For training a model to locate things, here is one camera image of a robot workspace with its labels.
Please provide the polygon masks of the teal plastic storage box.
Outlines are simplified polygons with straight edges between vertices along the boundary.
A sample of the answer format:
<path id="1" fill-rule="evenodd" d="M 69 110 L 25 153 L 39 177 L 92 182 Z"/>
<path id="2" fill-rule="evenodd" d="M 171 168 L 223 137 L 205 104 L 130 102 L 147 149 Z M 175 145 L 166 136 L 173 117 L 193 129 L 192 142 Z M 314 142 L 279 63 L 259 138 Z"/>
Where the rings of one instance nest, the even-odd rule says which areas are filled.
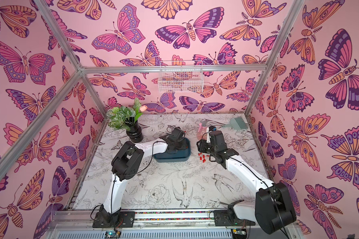
<path id="1" fill-rule="evenodd" d="M 164 153 L 157 153 L 153 155 L 153 158 L 158 163 L 171 163 L 171 162 L 184 162 L 190 158 L 191 147 L 188 138 L 184 138 L 185 149 L 175 149 L 169 151 L 168 149 Z"/>

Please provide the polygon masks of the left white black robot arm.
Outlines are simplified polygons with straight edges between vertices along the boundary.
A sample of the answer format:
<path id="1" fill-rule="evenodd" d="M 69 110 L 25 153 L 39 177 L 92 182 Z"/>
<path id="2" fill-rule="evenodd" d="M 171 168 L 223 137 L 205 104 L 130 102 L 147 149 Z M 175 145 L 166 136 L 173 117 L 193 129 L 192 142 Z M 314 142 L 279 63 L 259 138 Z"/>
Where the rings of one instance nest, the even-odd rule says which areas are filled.
<path id="1" fill-rule="evenodd" d="M 156 154 L 165 154 L 169 157 L 165 162 L 170 162 L 179 159 L 180 155 L 187 159 L 184 152 L 188 156 L 191 154 L 190 141 L 186 137 L 179 141 L 161 138 L 145 143 L 125 142 L 111 162 L 111 186 L 104 203 L 95 215 L 92 227 L 116 228 L 122 224 L 122 198 L 129 180 L 142 172 L 139 168 L 143 158 L 153 159 Z"/>

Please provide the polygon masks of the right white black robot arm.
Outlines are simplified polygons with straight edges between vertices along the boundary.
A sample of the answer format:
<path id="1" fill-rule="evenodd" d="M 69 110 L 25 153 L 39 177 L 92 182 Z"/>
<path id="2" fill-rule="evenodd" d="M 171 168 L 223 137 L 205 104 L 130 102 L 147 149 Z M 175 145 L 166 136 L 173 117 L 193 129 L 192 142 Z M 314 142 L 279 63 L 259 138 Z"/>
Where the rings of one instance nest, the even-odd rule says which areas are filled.
<path id="1" fill-rule="evenodd" d="M 259 174 L 225 143 L 212 144 L 201 139 L 196 145 L 200 153 L 215 158 L 218 164 L 235 175 L 255 195 L 253 205 L 238 201 L 229 204 L 227 212 L 230 220 L 255 222 L 269 235 L 296 222 L 296 211 L 285 184 L 275 183 Z"/>

